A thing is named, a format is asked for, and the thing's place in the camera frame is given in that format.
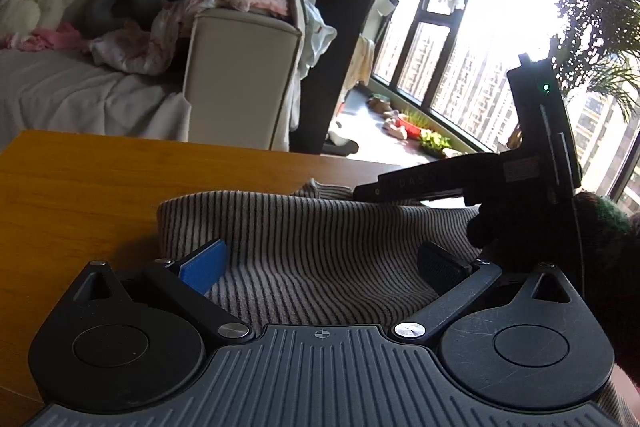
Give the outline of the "right hand dark glove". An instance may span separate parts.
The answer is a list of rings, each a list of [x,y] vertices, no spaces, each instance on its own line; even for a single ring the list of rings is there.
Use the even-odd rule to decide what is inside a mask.
[[[608,199],[582,191],[575,217],[552,225],[542,211],[480,207],[466,227],[470,243],[502,269],[556,265],[573,284],[611,341],[616,363],[639,381],[639,213],[628,216]]]

